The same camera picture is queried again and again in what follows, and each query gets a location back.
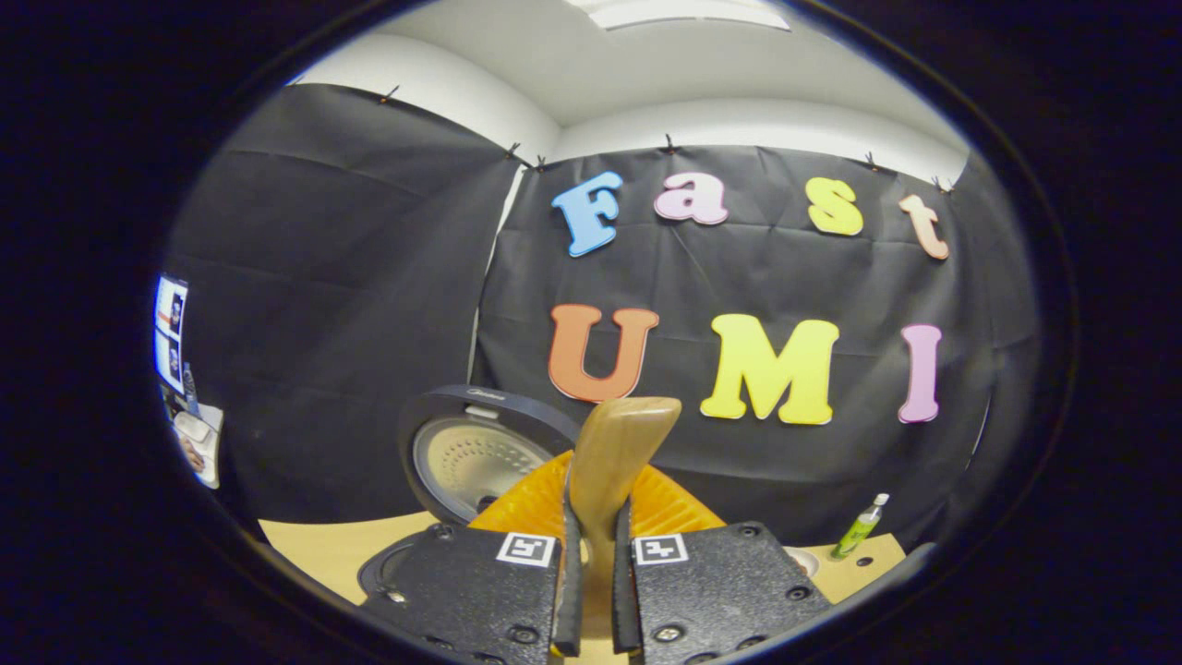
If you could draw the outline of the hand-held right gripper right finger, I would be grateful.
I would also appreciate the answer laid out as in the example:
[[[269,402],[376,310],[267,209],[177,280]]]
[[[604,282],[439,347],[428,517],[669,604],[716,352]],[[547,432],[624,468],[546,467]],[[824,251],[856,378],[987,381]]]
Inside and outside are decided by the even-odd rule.
[[[767,526],[727,524],[647,467],[615,523],[612,646],[629,665],[700,665],[831,609]]]

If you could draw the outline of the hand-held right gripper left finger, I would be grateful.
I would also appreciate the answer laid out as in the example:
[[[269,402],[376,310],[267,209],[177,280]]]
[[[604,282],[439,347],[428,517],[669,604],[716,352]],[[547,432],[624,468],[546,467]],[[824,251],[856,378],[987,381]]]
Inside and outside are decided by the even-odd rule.
[[[478,514],[377,552],[363,609],[474,665],[557,665],[580,653],[580,546],[559,454]]]

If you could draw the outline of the dark grey rice cooker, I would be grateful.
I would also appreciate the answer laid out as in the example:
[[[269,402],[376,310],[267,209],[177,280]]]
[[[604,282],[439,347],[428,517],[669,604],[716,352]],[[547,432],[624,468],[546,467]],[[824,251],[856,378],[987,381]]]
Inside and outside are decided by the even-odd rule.
[[[418,395],[398,420],[398,454],[411,490],[435,523],[389,547],[358,572],[366,606],[459,602],[535,578],[558,600],[580,596],[578,550],[569,550],[567,517],[545,536],[540,519],[478,529],[476,519],[528,472],[573,446],[578,428],[531,397],[473,384]]]

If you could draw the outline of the wooden spoon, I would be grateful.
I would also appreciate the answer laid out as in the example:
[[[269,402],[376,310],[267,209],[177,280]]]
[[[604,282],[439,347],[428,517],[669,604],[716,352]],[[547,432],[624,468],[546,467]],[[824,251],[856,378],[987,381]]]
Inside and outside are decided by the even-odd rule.
[[[612,637],[615,526],[647,463],[671,433],[682,404],[675,397],[622,397],[592,409],[574,443],[567,504],[580,536],[580,638]]]

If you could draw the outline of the green tea bottle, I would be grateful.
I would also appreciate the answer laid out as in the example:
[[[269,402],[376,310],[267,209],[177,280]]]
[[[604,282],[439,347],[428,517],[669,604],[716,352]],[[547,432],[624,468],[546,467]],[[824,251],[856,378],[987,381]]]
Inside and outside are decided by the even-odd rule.
[[[858,547],[860,547],[871,533],[873,533],[875,526],[881,522],[884,513],[884,506],[886,506],[889,500],[889,493],[878,493],[878,495],[873,497],[873,502],[871,502],[866,509],[857,514],[857,517],[851,523],[849,529],[830,550],[830,558],[832,560],[845,560],[852,555]]]

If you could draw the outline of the black backdrop cloth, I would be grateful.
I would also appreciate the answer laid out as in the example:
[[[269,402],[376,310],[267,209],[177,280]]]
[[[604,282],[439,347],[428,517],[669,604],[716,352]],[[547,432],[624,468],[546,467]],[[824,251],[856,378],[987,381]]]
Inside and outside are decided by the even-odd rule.
[[[1030,454],[1047,325],[989,170],[950,195],[771,146],[637,149],[522,172],[428,111],[284,89],[212,157],[165,273],[182,357],[225,411],[239,519],[418,510],[402,408],[473,383],[552,405],[558,306],[602,320],[566,361],[612,372],[621,308],[658,317],[637,395],[684,405],[656,454],[726,521],[820,545],[889,493],[882,530],[946,540]]]

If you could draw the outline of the long ceiling light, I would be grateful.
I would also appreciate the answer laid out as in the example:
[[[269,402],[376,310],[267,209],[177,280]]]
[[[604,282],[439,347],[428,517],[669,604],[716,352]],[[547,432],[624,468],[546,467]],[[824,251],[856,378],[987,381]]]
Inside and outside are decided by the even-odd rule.
[[[602,30],[674,21],[722,21],[790,32],[786,12],[771,0],[564,0]]]

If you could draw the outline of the wall poster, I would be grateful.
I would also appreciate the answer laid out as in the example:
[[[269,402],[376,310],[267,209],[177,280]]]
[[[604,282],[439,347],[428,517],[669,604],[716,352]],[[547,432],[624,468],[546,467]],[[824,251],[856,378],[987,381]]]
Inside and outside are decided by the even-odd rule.
[[[152,306],[152,357],[157,374],[178,395],[186,395],[182,345],[188,291],[188,283],[162,273]]]

